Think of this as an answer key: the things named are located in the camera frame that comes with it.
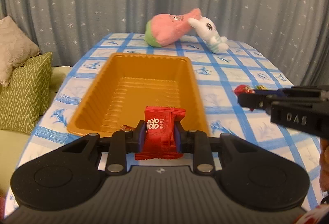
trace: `white plush toy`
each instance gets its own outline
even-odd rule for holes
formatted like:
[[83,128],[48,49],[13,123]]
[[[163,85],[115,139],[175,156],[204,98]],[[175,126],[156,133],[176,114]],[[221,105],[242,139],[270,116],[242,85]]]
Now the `white plush toy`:
[[228,50],[227,38],[219,36],[216,26],[208,18],[201,17],[200,20],[189,18],[188,22],[190,26],[195,28],[196,33],[207,43],[208,48],[213,53],[218,54]]

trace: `chevron pattern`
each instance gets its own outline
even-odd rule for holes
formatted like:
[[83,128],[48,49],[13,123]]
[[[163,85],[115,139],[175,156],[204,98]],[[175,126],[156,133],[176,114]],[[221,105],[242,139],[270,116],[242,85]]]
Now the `chevron pattern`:
[[51,74],[51,60],[53,53],[47,52],[45,54],[39,55],[37,57],[32,57],[27,59],[24,66],[42,64],[44,66],[43,80],[41,85],[41,95],[40,95],[40,115],[44,115],[48,109],[49,105],[49,82]]
[[0,129],[30,134],[39,120],[41,89],[49,58],[14,69],[0,93]]

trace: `green sofa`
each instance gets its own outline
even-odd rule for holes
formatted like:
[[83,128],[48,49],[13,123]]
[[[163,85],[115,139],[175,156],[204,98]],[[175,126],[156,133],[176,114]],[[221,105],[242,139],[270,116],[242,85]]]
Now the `green sofa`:
[[[49,105],[54,100],[57,91],[70,70],[71,67],[69,66],[52,68],[49,86]],[[12,130],[0,130],[0,195],[3,197],[8,191],[10,178],[28,139],[28,134]]]

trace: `orange plastic tray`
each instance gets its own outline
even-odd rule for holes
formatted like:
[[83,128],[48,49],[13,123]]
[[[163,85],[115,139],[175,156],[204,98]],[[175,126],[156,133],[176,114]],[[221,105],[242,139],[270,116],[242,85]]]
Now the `orange plastic tray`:
[[146,106],[186,109],[185,130],[208,126],[190,59],[115,53],[82,99],[67,129],[72,134],[111,136],[121,125],[137,126]]

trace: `blue and white checkered tablecloth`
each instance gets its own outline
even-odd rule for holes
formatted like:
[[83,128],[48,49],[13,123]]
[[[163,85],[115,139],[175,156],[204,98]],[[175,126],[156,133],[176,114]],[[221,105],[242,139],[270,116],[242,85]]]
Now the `blue and white checkered tablecloth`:
[[[212,54],[204,42],[194,36],[183,36],[180,41],[165,48],[153,48],[144,41],[144,34],[106,35],[74,65],[51,107],[34,129],[19,165],[78,138],[67,133],[67,123],[89,85],[112,53],[186,56],[193,64],[211,136],[219,136],[224,132],[236,134],[305,168],[312,184],[303,206],[307,210],[313,209],[323,197],[319,186],[319,140],[314,136],[270,123],[270,118],[264,111],[250,112],[241,108],[233,93],[235,87],[240,84],[264,85],[269,89],[277,89],[290,87],[291,83],[251,46],[235,41],[228,41],[228,44],[227,52]],[[105,162],[106,154],[103,154],[100,169],[104,169]],[[127,163],[128,166],[192,165],[192,156],[185,154],[176,160],[136,161],[134,154],[129,154]],[[220,169],[218,158],[215,158],[215,163],[217,169]],[[17,206],[9,190],[5,214],[9,215]]]

